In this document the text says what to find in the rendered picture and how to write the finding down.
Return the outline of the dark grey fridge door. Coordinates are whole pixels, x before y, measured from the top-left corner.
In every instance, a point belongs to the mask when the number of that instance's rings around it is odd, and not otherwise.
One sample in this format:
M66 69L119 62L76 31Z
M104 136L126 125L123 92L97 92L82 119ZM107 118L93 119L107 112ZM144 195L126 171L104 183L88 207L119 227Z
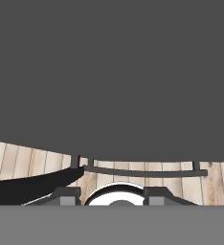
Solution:
M0 0L0 142L224 162L224 0Z

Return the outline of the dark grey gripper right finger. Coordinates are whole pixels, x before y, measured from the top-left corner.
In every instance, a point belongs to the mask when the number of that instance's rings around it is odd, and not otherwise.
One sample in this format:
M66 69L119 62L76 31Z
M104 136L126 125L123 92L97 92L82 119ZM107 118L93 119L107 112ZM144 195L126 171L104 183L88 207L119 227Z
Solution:
M175 196L166 187L144 187L145 206L195 206L195 203Z

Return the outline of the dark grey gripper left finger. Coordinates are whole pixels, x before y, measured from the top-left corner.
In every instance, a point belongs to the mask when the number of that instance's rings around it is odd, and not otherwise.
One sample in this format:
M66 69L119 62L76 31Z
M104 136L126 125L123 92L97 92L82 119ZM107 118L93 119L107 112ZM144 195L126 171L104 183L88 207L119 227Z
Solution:
M80 206L81 188L65 187L56 189L51 195L31 203L31 206Z

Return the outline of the white and black round object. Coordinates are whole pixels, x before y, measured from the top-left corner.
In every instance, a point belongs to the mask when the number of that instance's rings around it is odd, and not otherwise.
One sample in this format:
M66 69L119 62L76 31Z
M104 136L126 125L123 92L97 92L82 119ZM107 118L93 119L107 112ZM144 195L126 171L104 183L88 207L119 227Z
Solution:
M142 206L144 189L132 183L110 183L96 189L85 201L85 206Z

